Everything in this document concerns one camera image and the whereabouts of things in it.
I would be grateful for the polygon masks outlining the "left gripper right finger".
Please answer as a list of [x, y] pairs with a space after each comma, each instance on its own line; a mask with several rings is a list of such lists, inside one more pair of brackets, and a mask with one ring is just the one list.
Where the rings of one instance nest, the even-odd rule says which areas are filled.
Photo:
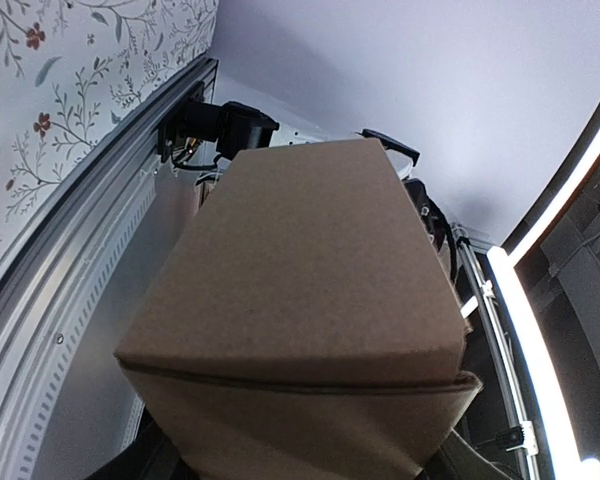
[[426, 463], [429, 480], [509, 480], [510, 477], [474, 450], [455, 430]]

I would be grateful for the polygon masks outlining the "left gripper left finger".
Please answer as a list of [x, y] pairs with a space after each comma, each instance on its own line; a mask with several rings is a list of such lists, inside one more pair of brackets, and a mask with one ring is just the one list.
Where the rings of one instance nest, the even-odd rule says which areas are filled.
[[189, 479], [190, 467], [152, 421], [119, 455], [90, 474], [88, 480]]

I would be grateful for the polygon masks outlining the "brown cardboard box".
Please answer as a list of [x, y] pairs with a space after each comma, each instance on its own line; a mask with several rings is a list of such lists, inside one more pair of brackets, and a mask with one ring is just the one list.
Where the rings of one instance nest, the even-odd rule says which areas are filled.
[[239, 153], [115, 355], [205, 479], [412, 479], [480, 390], [374, 139]]

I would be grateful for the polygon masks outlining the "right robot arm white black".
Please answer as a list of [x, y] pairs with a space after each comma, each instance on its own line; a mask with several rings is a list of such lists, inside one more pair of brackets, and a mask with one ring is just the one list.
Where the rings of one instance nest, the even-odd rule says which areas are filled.
[[419, 213], [443, 267], [449, 274], [451, 282], [455, 283], [458, 275], [458, 253], [451, 226], [440, 207], [428, 195], [425, 184], [412, 175], [419, 153], [377, 131], [363, 129], [355, 133], [354, 138], [376, 138], [381, 141], [396, 174]]

